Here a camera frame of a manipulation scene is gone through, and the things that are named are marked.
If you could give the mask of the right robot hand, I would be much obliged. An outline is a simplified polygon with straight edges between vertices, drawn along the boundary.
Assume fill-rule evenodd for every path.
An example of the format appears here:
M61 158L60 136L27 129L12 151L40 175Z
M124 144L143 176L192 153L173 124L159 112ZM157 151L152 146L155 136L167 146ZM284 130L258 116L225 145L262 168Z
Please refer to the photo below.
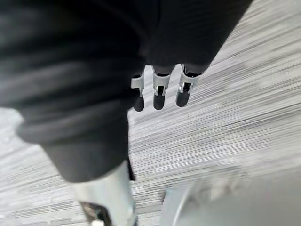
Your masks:
M249 0L3 0L0 105L20 113L19 137L40 145L89 224L135 226L128 111L144 109L153 68L161 110L181 65L176 104L250 7Z

